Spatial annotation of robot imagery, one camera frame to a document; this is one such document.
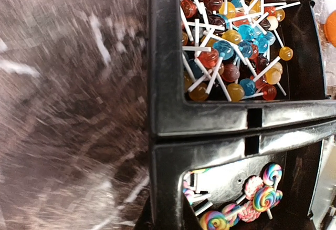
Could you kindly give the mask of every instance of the candy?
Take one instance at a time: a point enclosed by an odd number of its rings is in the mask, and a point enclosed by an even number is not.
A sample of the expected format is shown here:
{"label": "candy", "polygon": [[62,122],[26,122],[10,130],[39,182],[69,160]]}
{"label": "candy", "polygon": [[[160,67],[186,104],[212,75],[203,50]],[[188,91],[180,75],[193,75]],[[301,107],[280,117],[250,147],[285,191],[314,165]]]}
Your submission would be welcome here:
{"label": "candy", "polygon": [[227,91],[229,92],[232,101],[240,101],[245,95],[242,86],[236,83],[228,85]]}
{"label": "candy", "polygon": [[204,230],[229,230],[230,224],[225,216],[217,211],[209,211],[205,213],[199,223]]}
{"label": "candy", "polygon": [[237,223],[239,222],[240,220],[240,217],[237,214],[234,214],[233,216],[231,217],[228,217],[227,215],[229,215],[230,212],[232,212],[234,209],[236,209],[237,207],[240,207],[239,205],[233,203],[233,204],[228,204],[226,205],[223,209],[222,209],[222,213],[223,215],[225,216],[225,219],[228,221],[230,227],[231,226],[235,226],[237,225]]}
{"label": "candy", "polygon": [[264,184],[274,186],[275,190],[282,177],[282,168],[279,164],[272,163],[264,171],[262,180]]}
{"label": "candy", "polygon": [[256,211],[253,208],[253,202],[248,201],[244,204],[244,210],[240,212],[238,215],[242,221],[252,222],[255,221],[260,216],[260,212]]}
{"label": "candy", "polygon": [[261,188],[255,195],[253,199],[253,208],[258,212],[266,212],[270,219],[272,219],[272,214],[270,213],[270,208],[277,199],[277,194],[273,187],[265,186]]}
{"label": "candy", "polygon": [[284,61],[289,61],[293,57],[293,50],[287,46],[284,46],[280,49],[279,56]]}

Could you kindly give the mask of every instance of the lollipop stick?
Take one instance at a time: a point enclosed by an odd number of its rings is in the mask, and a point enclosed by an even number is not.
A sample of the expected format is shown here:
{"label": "lollipop stick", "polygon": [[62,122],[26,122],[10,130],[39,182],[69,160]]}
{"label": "lollipop stick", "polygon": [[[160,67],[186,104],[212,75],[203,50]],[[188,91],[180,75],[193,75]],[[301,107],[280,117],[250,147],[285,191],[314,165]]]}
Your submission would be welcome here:
{"label": "lollipop stick", "polygon": [[276,7],[275,10],[278,11],[279,9],[289,8],[289,7],[293,7],[293,6],[300,5],[300,4],[301,4],[301,2],[290,3],[290,4],[287,4],[287,5],[284,5],[284,6]]}
{"label": "lollipop stick", "polygon": [[213,203],[211,203],[210,201],[207,202],[205,205],[203,205],[200,209],[198,209],[195,212],[195,215],[199,216],[202,212],[204,212],[205,210],[209,209],[212,205],[213,205]]}
{"label": "lollipop stick", "polygon": [[193,82],[195,82],[195,81],[196,81],[195,76],[194,76],[194,74],[193,74],[192,69],[190,68],[190,65],[189,65],[187,59],[184,57],[184,54],[182,54],[182,61],[183,61],[183,65],[184,65],[185,69],[187,70],[187,72],[188,72],[188,74],[189,74],[191,80],[192,80]]}
{"label": "lollipop stick", "polygon": [[184,12],[183,12],[181,6],[180,6],[180,12],[181,12],[181,19],[182,19],[183,25],[185,27],[185,31],[187,32],[187,35],[188,35],[188,38],[189,38],[190,42],[192,42],[192,41],[194,41],[194,37],[191,34],[190,27],[189,27],[189,25],[187,23],[187,18],[185,17]]}
{"label": "lollipop stick", "polygon": [[283,94],[284,96],[287,96],[287,94],[286,94],[284,88],[282,87],[282,85],[281,85],[280,83],[277,83],[277,86],[279,87],[279,89],[280,89],[280,91],[282,92],[282,94]]}
{"label": "lollipop stick", "polygon": [[195,196],[195,197],[191,198],[189,200],[189,202],[195,203],[195,202],[198,202],[198,201],[206,200],[207,198],[210,198],[210,197],[211,197],[211,194],[207,193],[207,194],[203,194],[203,195],[200,195],[200,196]]}
{"label": "lollipop stick", "polygon": [[270,209],[267,209],[267,215],[269,217],[269,219],[273,219],[273,216],[272,216],[272,213],[271,213],[271,210]]}
{"label": "lollipop stick", "polygon": [[237,201],[236,204],[240,204],[244,199],[246,198],[246,195],[244,194],[243,196],[241,196]]}
{"label": "lollipop stick", "polygon": [[195,19],[195,46],[200,45],[200,20]]}
{"label": "lollipop stick", "polygon": [[224,15],[227,15],[227,0],[224,0]]}
{"label": "lollipop stick", "polygon": [[270,7],[270,6],[284,6],[284,5],[287,5],[286,2],[283,2],[283,3],[264,3],[264,6],[265,7]]}
{"label": "lollipop stick", "polygon": [[206,90],[205,90],[205,92],[206,92],[207,94],[209,94],[209,93],[211,92],[212,86],[213,86],[213,84],[214,84],[214,82],[215,82],[215,79],[216,79],[216,76],[217,76],[217,74],[218,74],[219,68],[221,67],[222,61],[223,61],[223,57],[220,56],[220,57],[218,58],[216,67],[215,67],[215,69],[214,69],[214,73],[213,73],[213,75],[212,75],[212,77],[211,77],[211,80],[210,80],[210,82],[209,82],[209,84],[208,84],[208,87],[207,87]]}
{"label": "lollipop stick", "polygon": [[254,79],[253,81],[256,82],[258,79],[260,79],[265,73],[268,72],[269,69],[271,69],[278,61],[280,60],[280,57],[276,57],[264,70],[262,70]]}
{"label": "lollipop stick", "polygon": [[259,93],[255,93],[254,95],[251,95],[251,96],[244,96],[244,97],[242,97],[242,100],[256,98],[256,97],[263,96],[263,95],[264,95],[263,92],[259,92]]}
{"label": "lollipop stick", "polygon": [[278,39],[278,41],[279,41],[279,43],[280,43],[280,46],[281,46],[281,47],[284,47],[284,44],[283,44],[283,42],[282,42],[282,40],[281,40],[281,38],[280,38],[280,36],[279,36],[277,30],[275,29],[275,30],[273,30],[273,31],[274,31],[274,34],[275,34],[275,36],[277,37],[277,39]]}

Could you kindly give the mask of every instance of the round lollipop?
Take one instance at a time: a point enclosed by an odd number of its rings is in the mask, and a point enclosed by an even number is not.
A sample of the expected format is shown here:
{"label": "round lollipop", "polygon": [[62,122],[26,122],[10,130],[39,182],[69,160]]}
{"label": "round lollipop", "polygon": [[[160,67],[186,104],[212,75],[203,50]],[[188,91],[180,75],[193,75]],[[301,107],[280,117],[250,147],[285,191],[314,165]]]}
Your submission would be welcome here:
{"label": "round lollipop", "polygon": [[239,204],[244,199],[253,200],[256,192],[264,186],[263,180],[259,176],[252,176],[248,179],[244,188],[244,195],[237,200]]}
{"label": "round lollipop", "polygon": [[237,225],[237,223],[239,222],[240,220],[240,217],[238,216],[238,213],[239,211],[242,211],[242,210],[239,210],[237,211],[237,209],[240,209],[241,207],[239,205],[237,205],[236,203],[232,203],[232,204],[228,204],[226,205],[223,209],[222,209],[222,213],[224,214],[225,216],[225,219],[228,221],[230,227],[231,226],[234,226],[234,225]]}
{"label": "round lollipop", "polygon": [[278,187],[278,184],[282,177],[282,168],[279,164],[272,163],[264,171],[262,180],[264,184],[274,186],[274,190]]}
{"label": "round lollipop", "polygon": [[253,208],[253,202],[248,201],[244,204],[244,210],[240,212],[238,215],[242,221],[252,222],[255,221],[260,216],[260,212],[256,211]]}
{"label": "round lollipop", "polygon": [[230,224],[225,216],[217,211],[209,211],[205,213],[199,223],[203,230],[229,230]]}
{"label": "round lollipop", "polygon": [[279,56],[284,61],[289,61],[293,57],[293,50],[287,46],[284,46],[280,49]]}
{"label": "round lollipop", "polygon": [[265,100],[274,100],[278,93],[275,86],[269,84],[266,84],[264,87],[262,87],[261,91],[264,93],[262,97]]}
{"label": "round lollipop", "polygon": [[244,90],[245,96],[254,95],[256,92],[256,83],[251,79],[242,79],[239,83]]}
{"label": "round lollipop", "polygon": [[227,86],[227,91],[232,101],[240,101],[244,97],[245,93],[241,85],[232,83]]}
{"label": "round lollipop", "polygon": [[224,67],[224,72],[222,78],[227,82],[234,82],[239,79],[240,72],[237,66],[233,64],[228,64]]}
{"label": "round lollipop", "polygon": [[274,204],[271,206],[271,208],[277,206],[277,205],[280,203],[280,201],[282,200],[282,196],[283,196],[282,191],[277,190],[277,191],[276,191],[276,194],[277,194],[276,201],[275,201]]}
{"label": "round lollipop", "polygon": [[256,193],[253,199],[253,208],[260,213],[267,212],[269,219],[272,219],[270,208],[276,199],[277,194],[273,187],[265,186]]}
{"label": "round lollipop", "polygon": [[238,32],[240,33],[241,38],[243,40],[249,41],[256,37],[256,32],[254,31],[254,28],[251,27],[250,25],[245,25],[245,24],[241,25],[239,27]]}

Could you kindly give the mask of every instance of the black plastic bin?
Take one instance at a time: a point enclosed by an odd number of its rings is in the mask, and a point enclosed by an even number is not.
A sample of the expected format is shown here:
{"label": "black plastic bin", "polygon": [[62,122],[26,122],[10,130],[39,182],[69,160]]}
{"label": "black plastic bin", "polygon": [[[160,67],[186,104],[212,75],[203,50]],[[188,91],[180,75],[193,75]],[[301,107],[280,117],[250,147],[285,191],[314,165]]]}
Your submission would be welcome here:
{"label": "black plastic bin", "polygon": [[[336,131],[336,102],[326,97],[314,2],[300,1],[301,6],[286,9],[281,24],[283,40],[295,53],[281,81],[287,100],[194,103],[183,95],[180,0],[150,0],[151,199],[135,229],[201,229],[183,203],[184,173],[247,160],[258,166],[260,158],[282,165],[283,200],[272,221],[263,215],[232,229],[315,229],[311,204],[322,139]],[[260,171],[240,168],[237,178]],[[242,184],[230,184],[218,187],[231,189],[218,204],[241,195]]]}

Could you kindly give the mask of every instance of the red lollipop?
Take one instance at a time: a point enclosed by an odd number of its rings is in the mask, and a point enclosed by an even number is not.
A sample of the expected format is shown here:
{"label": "red lollipop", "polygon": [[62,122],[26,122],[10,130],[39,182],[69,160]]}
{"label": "red lollipop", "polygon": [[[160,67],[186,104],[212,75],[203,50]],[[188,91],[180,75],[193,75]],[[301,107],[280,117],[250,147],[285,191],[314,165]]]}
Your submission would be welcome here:
{"label": "red lollipop", "polygon": [[214,48],[211,48],[209,53],[202,52],[198,59],[203,64],[203,66],[207,69],[214,68],[218,62],[219,53]]}
{"label": "red lollipop", "polygon": [[222,78],[227,82],[234,82],[239,79],[240,72],[238,67],[233,64],[228,64],[224,67],[224,72],[222,74]]}
{"label": "red lollipop", "polygon": [[[235,17],[238,17],[238,16],[244,16],[245,14],[243,12],[237,12],[236,13],[236,16]],[[233,25],[236,26],[236,27],[240,27],[241,25],[244,25],[244,24],[249,24],[248,22],[248,19],[243,19],[243,20],[239,20],[239,21],[234,21],[233,22]]]}
{"label": "red lollipop", "polygon": [[218,11],[223,4],[223,0],[204,0],[205,7],[210,11]]}
{"label": "red lollipop", "polygon": [[182,0],[181,7],[186,18],[193,17],[197,13],[197,6],[191,0]]}
{"label": "red lollipop", "polygon": [[259,48],[258,46],[256,46],[255,44],[251,44],[252,46],[252,49],[253,49],[253,53],[252,55],[250,56],[250,59],[254,60],[258,57],[259,55]]}
{"label": "red lollipop", "polygon": [[275,86],[272,86],[270,84],[266,84],[261,91],[264,93],[262,96],[265,100],[274,100],[277,96],[277,89]]}
{"label": "red lollipop", "polygon": [[276,16],[277,15],[277,11],[275,9],[275,7],[271,6],[271,7],[265,7],[265,13],[268,12],[268,16]]}

